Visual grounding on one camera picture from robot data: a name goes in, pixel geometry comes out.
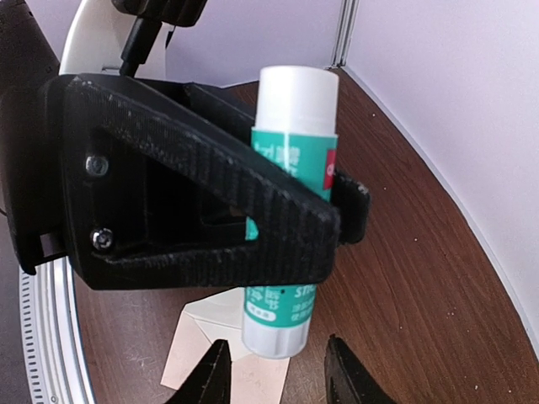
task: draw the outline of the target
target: white glue stick bottom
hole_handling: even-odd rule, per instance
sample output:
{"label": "white glue stick bottom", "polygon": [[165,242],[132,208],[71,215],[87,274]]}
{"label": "white glue stick bottom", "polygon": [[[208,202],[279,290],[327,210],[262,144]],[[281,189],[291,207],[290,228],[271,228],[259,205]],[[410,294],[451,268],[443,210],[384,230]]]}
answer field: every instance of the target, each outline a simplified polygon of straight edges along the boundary
{"label": "white glue stick bottom", "polygon": [[243,315],[243,343],[245,347],[266,359],[284,359],[298,355],[307,345],[311,318],[299,326],[268,327]]}

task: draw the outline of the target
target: envelope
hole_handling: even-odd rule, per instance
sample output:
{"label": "envelope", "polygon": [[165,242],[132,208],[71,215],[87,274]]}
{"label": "envelope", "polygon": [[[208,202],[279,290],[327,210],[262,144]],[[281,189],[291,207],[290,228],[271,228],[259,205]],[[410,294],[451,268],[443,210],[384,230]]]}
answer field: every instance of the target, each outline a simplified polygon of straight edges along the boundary
{"label": "envelope", "polygon": [[263,359],[242,342],[244,289],[189,303],[179,317],[161,384],[178,390],[217,339],[226,339],[232,358],[231,404],[279,404],[288,359]]}

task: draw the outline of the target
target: green label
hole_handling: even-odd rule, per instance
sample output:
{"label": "green label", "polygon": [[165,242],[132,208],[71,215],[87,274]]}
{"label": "green label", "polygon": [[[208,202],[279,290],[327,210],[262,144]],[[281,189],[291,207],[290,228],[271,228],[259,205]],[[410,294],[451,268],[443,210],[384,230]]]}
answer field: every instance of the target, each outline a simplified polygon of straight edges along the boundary
{"label": "green label", "polygon": [[[329,200],[333,185],[337,136],[305,136],[254,130],[252,145],[258,153],[302,181],[312,192]],[[247,221],[247,240],[258,237],[254,221]],[[311,318],[316,285],[245,288],[245,312],[270,327],[295,327]]]}

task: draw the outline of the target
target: bolt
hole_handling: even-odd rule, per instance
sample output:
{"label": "bolt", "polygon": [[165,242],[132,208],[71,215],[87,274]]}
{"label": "bolt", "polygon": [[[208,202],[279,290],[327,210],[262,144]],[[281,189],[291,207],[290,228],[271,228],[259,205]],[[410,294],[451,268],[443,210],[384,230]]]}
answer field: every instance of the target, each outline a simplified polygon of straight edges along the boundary
{"label": "bolt", "polygon": [[98,229],[92,231],[92,245],[98,251],[104,252],[112,247],[114,234],[109,229]]}
{"label": "bolt", "polygon": [[90,156],[86,159],[86,172],[92,177],[104,177],[109,171],[109,160],[101,156]]}

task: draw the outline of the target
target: black connector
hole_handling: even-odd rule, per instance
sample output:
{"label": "black connector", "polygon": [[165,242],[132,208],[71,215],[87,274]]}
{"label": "black connector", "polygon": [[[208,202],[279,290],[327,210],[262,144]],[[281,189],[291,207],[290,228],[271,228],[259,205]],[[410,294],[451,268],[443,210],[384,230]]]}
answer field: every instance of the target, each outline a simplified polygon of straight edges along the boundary
{"label": "black connector", "polygon": [[121,53],[121,76],[134,77],[138,67],[146,63],[162,26],[160,21],[136,19]]}

